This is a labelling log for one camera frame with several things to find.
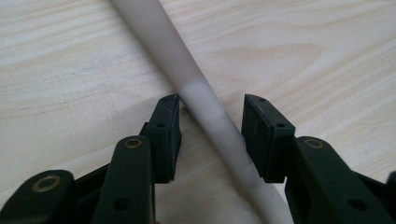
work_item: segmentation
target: black plastic part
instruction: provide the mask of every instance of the black plastic part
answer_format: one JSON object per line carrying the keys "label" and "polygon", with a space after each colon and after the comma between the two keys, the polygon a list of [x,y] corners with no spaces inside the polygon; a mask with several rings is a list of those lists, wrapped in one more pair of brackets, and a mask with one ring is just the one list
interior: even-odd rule
{"label": "black plastic part", "polygon": [[267,100],[246,94],[241,133],[260,177],[266,183],[283,183],[285,153],[295,127]]}
{"label": "black plastic part", "polygon": [[73,182],[73,175],[63,170],[31,177],[6,202],[0,223],[60,223],[74,201],[68,194]]}
{"label": "black plastic part", "polygon": [[175,179],[181,143],[178,108],[179,97],[176,94],[163,97],[141,132],[146,132],[144,135],[151,143],[156,184],[166,184]]}
{"label": "black plastic part", "polygon": [[105,182],[108,164],[75,180],[73,195],[76,202],[63,223],[91,223],[99,195]]}
{"label": "black plastic part", "polygon": [[290,157],[286,195],[295,223],[394,223],[327,142],[300,137]]}
{"label": "black plastic part", "polygon": [[93,224],[154,223],[150,142],[144,136],[116,145],[92,218]]}
{"label": "black plastic part", "polygon": [[355,174],[382,206],[388,210],[393,219],[396,220],[396,172],[392,172],[389,175],[387,184],[359,173]]}

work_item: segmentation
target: light wood surface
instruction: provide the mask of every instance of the light wood surface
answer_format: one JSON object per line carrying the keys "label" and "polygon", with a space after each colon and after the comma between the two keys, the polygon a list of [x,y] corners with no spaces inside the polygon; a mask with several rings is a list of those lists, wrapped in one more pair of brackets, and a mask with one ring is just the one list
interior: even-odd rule
{"label": "light wood surface", "polygon": [[[396,170],[394,1],[161,2],[239,127],[244,93],[260,95],[353,170]],[[106,164],[171,93],[107,1],[1,1],[0,206],[42,171]],[[162,224],[262,223],[185,106],[180,122]]]}

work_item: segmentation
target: hole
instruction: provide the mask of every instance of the hole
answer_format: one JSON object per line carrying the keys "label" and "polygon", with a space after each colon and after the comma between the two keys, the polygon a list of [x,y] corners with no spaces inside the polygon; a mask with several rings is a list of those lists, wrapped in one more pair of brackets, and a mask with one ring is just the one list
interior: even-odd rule
{"label": "hole", "polygon": [[54,183],[55,183],[54,178],[43,179],[42,181],[40,181],[40,183],[38,183],[38,187],[43,189],[53,185]]}
{"label": "hole", "polygon": [[61,183],[61,178],[58,175],[47,175],[37,180],[32,188],[35,192],[45,192],[55,188]]}
{"label": "hole", "polygon": [[313,147],[313,148],[323,148],[323,144],[321,142],[319,142],[318,140],[315,139],[305,139],[304,143],[309,146],[309,147]]}
{"label": "hole", "polygon": [[124,143],[124,146],[128,148],[139,147],[140,145],[142,145],[142,141],[137,138],[129,139]]}
{"label": "hole", "polygon": [[356,210],[362,212],[367,210],[367,205],[359,199],[349,199],[347,203]]}
{"label": "hole", "polygon": [[117,199],[114,202],[114,209],[117,211],[124,211],[131,206],[132,200],[128,197]]}

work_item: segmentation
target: white plastic rod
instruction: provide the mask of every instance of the white plastic rod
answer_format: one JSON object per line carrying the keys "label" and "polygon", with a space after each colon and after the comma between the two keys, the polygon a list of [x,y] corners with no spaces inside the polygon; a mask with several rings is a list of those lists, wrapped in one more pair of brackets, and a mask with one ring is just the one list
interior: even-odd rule
{"label": "white plastic rod", "polygon": [[269,223],[293,223],[273,185],[265,184],[248,156],[245,140],[210,88],[158,0],[111,0],[214,143],[247,196]]}

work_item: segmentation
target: plastic rod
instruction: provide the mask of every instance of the plastic rod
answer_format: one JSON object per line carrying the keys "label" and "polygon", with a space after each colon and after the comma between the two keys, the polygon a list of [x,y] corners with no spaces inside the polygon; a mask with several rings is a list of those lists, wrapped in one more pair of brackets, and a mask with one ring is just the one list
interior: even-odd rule
{"label": "plastic rod", "polygon": [[274,185],[265,184],[245,140],[213,92],[158,0],[111,0],[216,146],[234,177],[269,223],[293,223]]}

